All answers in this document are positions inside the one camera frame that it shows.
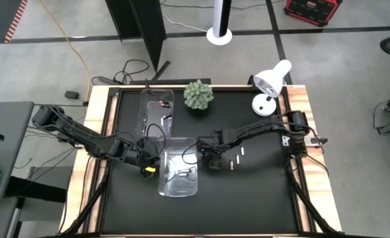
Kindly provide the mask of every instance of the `clear plastic container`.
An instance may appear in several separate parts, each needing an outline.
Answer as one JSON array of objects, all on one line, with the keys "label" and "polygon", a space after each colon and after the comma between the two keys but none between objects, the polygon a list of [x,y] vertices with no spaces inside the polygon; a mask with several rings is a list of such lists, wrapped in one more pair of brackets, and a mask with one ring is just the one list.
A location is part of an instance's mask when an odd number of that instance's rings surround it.
[{"label": "clear plastic container", "polygon": [[188,149],[194,138],[171,138],[161,156],[158,192],[162,196],[185,197],[198,191],[198,153],[196,146]]},{"label": "clear plastic container", "polygon": [[163,129],[166,139],[169,139],[171,137],[174,100],[175,94],[172,90],[143,90],[141,92],[141,104],[139,106],[136,134],[140,136],[149,136],[158,141],[164,139],[163,133],[161,133],[161,130],[157,126],[151,126],[149,128],[149,135],[147,135],[149,125],[156,124]]}]

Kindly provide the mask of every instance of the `white desk lamp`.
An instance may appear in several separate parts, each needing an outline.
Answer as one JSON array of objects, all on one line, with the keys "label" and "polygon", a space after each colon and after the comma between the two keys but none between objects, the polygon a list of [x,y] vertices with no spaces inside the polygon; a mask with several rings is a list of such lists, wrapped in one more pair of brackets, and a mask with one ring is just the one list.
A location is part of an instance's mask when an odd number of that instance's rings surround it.
[{"label": "white desk lamp", "polygon": [[276,110],[276,100],[282,91],[284,77],[292,68],[289,60],[280,61],[273,69],[254,76],[255,85],[263,92],[255,96],[253,110],[260,116],[269,116]]}]

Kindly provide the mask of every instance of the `table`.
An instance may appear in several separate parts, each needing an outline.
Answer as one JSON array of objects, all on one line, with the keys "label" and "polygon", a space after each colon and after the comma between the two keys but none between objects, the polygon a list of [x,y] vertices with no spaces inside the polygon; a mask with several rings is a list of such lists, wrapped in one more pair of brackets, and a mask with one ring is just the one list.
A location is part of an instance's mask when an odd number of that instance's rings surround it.
[{"label": "table", "polygon": [[[144,86],[122,86],[122,87],[133,87],[133,88],[144,88]],[[156,85],[151,88],[161,88],[162,86]],[[251,87],[250,85],[213,85],[212,87]],[[116,101],[117,97],[113,96],[111,98],[111,108],[107,108],[107,100],[109,94],[110,86],[96,86],[93,87],[91,93],[91,99],[89,101],[89,106],[87,110],[87,115],[85,118],[84,125],[88,128],[101,132],[102,125],[104,122],[104,115],[106,123],[106,135],[111,134],[113,128],[113,121],[116,112]],[[304,85],[288,85],[288,98],[292,110],[301,110],[307,114],[307,119],[309,125],[315,129],[315,123],[313,114],[311,111],[311,106],[309,105],[309,99],[307,95],[307,90]],[[280,108],[282,112],[285,111],[283,99],[280,100]],[[321,155],[320,149],[308,148],[308,154],[316,158],[318,161],[324,163],[324,157]],[[81,208],[86,204],[89,191],[91,190],[91,181],[95,172],[95,160],[90,159],[85,151],[78,151],[76,155],[75,164],[73,167],[73,173],[71,176],[71,181],[67,193],[67,216],[65,217],[65,225],[63,230],[66,230],[73,220],[78,216]],[[98,171],[98,183],[100,182],[104,168],[105,161],[102,161]],[[313,161],[308,159],[303,160],[303,170],[305,173],[305,178],[307,182],[307,187],[309,191],[310,200],[320,212],[320,214],[327,220],[330,226],[336,230],[341,230],[340,222],[338,218],[338,213],[336,210],[336,205],[334,203],[334,198],[332,194],[332,189],[330,185],[329,178],[326,172],[319,165],[315,164]],[[88,165],[88,171],[85,175],[85,170]],[[299,179],[298,173],[295,174],[296,179]],[[310,227],[307,221],[307,212],[305,206],[302,204],[298,198],[299,209],[301,212],[301,220],[303,224],[304,231],[310,231]],[[98,209],[100,206],[100,201],[98,199],[97,203],[94,205],[91,217],[89,219],[88,232],[95,232],[97,226],[97,216]]]},{"label": "table", "polygon": [[18,196],[64,202],[65,190],[12,177],[11,172],[34,108],[33,102],[0,102],[0,237],[6,237]]}]

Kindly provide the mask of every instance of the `green succulent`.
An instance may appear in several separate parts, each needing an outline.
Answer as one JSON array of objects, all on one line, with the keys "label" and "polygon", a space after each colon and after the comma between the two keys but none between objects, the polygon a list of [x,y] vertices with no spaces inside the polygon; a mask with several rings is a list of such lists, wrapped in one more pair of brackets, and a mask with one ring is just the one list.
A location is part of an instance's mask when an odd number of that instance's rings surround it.
[{"label": "green succulent", "polygon": [[187,106],[201,110],[207,109],[208,102],[214,99],[212,88],[207,84],[201,83],[201,80],[186,86],[183,97],[186,98],[184,103]]}]

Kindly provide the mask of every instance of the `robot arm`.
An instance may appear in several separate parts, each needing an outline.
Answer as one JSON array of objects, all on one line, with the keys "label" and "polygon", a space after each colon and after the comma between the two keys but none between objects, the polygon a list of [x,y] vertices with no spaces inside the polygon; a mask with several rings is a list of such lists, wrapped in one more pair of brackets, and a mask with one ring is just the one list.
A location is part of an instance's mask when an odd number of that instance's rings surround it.
[{"label": "robot arm", "polygon": [[[283,122],[282,117],[287,117],[288,122]],[[304,137],[309,133],[307,117],[304,112],[292,111],[280,116],[269,116],[260,122],[255,122],[240,128],[213,130],[210,137],[199,137],[197,150],[209,160],[211,169],[221,168],[221,154],[242,141],[251,139],[265,133],[282,133],[289,137],[290,150],[293,154],[306,153]]]},{"label": "robot arm", "polygon": [[88,154],[98,159],[113,159],[146,169],[159,160],[157,147],[148,139],[138,142],[118,137],[118,134],[103,136],[64,114],[59,106],[44,105],[32,118],[38,129],[58,131],[73,141],[81,143]]}]

